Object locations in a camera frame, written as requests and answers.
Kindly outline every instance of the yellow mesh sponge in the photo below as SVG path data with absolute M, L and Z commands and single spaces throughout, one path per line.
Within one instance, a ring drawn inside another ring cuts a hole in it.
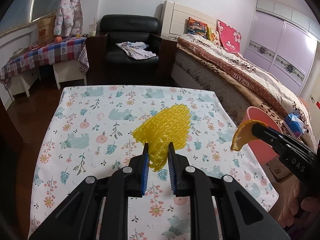
M 190 129 L 190 111 L 186 105 L 174 105 L 161 110 L 136 128 L 132 135 L 143 145 L 148 143 L 149 167 L 159 171 L 167 162 L 168 145 L 174 149 L 186 146 Z

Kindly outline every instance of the colorful pillow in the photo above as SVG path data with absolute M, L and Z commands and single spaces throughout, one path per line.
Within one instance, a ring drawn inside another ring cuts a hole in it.
M 206 23 L 197 21 L 189 17 L 187 33 L 200 35 L 207 39 L 207 27 L 208 25 Z
M 236 29 L 217 20 L 217 31 L 220 34 L 221 45 L 229 52 L 240 53 L 241 34 Z
M 207 38 L 209 41 L 211 41 L 214 45 L 216 46 L 221 46 L 220 44 L 220 38 L 219 38 L 219 33 L 215 31 L 214 29 L 208 27 L 207 31 Z

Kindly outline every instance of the silver bolt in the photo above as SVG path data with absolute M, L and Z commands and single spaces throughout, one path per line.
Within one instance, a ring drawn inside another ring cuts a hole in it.
M 196 168 L 194 166 L 187 166 L 186 167 L 186 172 L 193 173 L 195 171 L 196 171 Z
M 126 166 L 126 167 L 124 167 L 124 168 L 122 169 L 122 171 L 123 171 L 124 173 L 130 173 L 130 172 L 132 172 L 132 168 L 131 168 L 130 166 Z
M 226 175 L 226 176 L 223 177 L 223 180 L 224 180 L 225 182 L 232 182 L 232 181 L 233 181 L 233 178 L 232 178 L 230 175 Z
M 87 184 L 94 183 L 95 180 L 96 180 L 96 179 L 95 179 L 95 177 L 93 177 L 93 176 L 89 176 L 89 177 L 86 177 L 86 178 L 85 178 L 85 182 L 86 182 Z

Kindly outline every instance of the human hand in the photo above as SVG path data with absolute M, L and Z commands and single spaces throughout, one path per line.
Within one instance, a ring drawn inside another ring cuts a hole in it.
M 297 179 L 291 189 L 289 198 L 284 201 L 284 207 L 278 218 L 278 223 L 282 228 L 286 226 L 290 227 L 296 224 L 300 227 L 307 227 L 313 222 L 318 212 L 320 211 L 320 199 L 315 197 L 306 197 L 301 202 L 301 208 L 310 214 L 306 217 L 301 217 L 300 219 L 294 218 L 299 210 L 299 202 L 297 197 L 300 192 L 301 183 Z

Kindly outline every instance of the pink bucket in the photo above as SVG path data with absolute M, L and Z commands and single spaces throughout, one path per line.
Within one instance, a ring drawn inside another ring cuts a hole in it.
M 250 106 L 247 108 L 245 112 L 245 116 L 241 123 L 248 121 L 249 119 L 255 119 L 266 123 L 271 128 L 281 132 L 279 126 L 276 124 L 273 119 L 263 112 L 261 109 Z M 271 161 L 274 157 L 278 156 L 272 149 L 272 147 L 261 140 L 254 140 L 248 143 L 254 155 L 256 156 L 258 162 L 262 164 L 266 164 Z

